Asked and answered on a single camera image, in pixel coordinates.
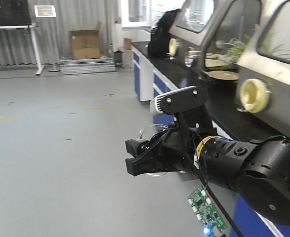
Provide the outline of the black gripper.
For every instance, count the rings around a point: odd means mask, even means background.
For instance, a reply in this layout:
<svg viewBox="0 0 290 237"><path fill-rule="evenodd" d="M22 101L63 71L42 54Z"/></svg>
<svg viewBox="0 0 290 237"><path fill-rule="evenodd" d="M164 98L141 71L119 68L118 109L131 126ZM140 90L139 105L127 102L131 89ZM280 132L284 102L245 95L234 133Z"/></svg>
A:
<svg viewBox="0 0 290 237"><path fill-rule="evenodd" d="M176 113L168 130L154 135L150 142L144 139L125 141L126 152L132 156L125 160L127 172L132 176L178 171L200 173L195 163L200 156L198 152L207 140L217 135L206 108ZM154 147L142 153L147 144Z"/></svg>

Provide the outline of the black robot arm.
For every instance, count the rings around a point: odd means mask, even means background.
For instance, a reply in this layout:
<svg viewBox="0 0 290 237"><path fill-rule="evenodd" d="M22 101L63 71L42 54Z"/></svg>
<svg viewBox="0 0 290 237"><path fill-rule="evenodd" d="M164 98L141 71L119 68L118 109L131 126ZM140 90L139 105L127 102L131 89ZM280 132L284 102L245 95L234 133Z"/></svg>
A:
<svg viewBox="0 0 290 237"><path fill-rule="evenodd" d="M127 140L132 176L183 171L238 193L268 220L290 226L290 140L242 142L217 134L205 107L177 112L149 140Z"/></svg>

